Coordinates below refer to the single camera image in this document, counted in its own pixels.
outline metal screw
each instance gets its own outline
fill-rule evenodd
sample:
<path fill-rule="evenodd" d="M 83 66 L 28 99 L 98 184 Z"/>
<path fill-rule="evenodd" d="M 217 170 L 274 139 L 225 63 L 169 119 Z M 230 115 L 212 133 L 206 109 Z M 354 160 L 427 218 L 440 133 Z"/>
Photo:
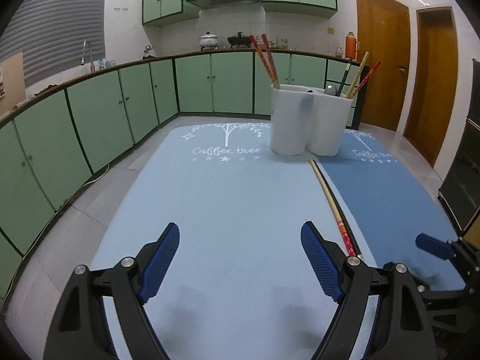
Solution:
<path fill-rule="evenodd" d="M 132 257 L 125 257 L 122 261 L 120 261 L 120 264 L 128 268 L 129 266 L 132 266 L 134 264 L 135 260 Z"/>
<path fill-rule="evenodd" d="M 397 264 L 395 269 L 397 269 L 397 271 L 399 271 L 401 274 L 404 274 L 407 271 L 407 267 L 404 266 L 404 264 Z"/>
<path fill-rule="evenodd" d="M 79 265 L 75 268 L 74 272 L 76 275 L 82 275 L 87 270 L 87 267 L 84 265 Z"/>
<path fill-rule="evenodd" d="M 346 260 L 351 266 L 359 266 L 360 265 L 360 259 L 356 256 L 350 256 Z"/>

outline silver faucet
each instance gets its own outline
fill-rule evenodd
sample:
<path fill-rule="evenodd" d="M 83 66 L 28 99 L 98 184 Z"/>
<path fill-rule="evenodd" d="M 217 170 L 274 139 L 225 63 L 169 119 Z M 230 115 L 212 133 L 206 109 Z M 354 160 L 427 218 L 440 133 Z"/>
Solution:
<path fill-rule="evenodd" d="M 95 66 L 93 66 L 93 58 L 92 58 L 92 43 L 90 43 L 88 40 L 85 40 L 83 42 L 83 54 L 82 54 L 82 61 L 80 62 L 80 66 L 83 66 L 85 64 L 85 47 L 87 46 L 88 43 L 88 48 L 90 50 L 90 73 L 93 73 L 95 71 Z"/>

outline thermos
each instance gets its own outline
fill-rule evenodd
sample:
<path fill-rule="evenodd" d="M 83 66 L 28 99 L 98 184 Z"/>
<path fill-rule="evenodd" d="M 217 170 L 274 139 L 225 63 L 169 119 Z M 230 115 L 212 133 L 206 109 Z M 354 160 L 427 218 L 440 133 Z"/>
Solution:
<path fill-rule="evenodd" d="M 345 59 L 350 58 L 354 61 L 357 59 L 357 38 L 353 32 L 349 32 L 345 37 Z"/>

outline printed star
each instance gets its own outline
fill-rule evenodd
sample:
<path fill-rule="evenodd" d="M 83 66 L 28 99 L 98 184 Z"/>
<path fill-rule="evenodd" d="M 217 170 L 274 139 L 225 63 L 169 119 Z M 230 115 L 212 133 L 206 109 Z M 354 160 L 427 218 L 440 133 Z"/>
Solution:
<path fill-rule="evenodd" d="M 195 135 L 188 133 L 187 135 L 182 135 L 182 138 L 185 138 L 185 140 L 189 140 L 190 138 L 193 138 Z"/>

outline pot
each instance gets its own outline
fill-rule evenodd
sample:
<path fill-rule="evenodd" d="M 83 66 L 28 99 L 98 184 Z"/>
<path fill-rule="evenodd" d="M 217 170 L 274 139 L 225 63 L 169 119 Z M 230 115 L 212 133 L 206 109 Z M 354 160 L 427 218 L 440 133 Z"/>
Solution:
<path fill-rule="evenodd" d="M 250 47 L 251 45 L 250 37 L 243 35 L 243 32 L 239 32 L 237 33 L 237 35 L 227 38 L 227 40 L 231 44 L 231 48 L 233 48 L 234 46 L 240 46 L 240 45 Z"/>
<path fill-rule="evenodd" d="M 207 32 L 200 37 L 200 51 L 203 51 L 205 47 L 218 48 L 218 36 Z"/>

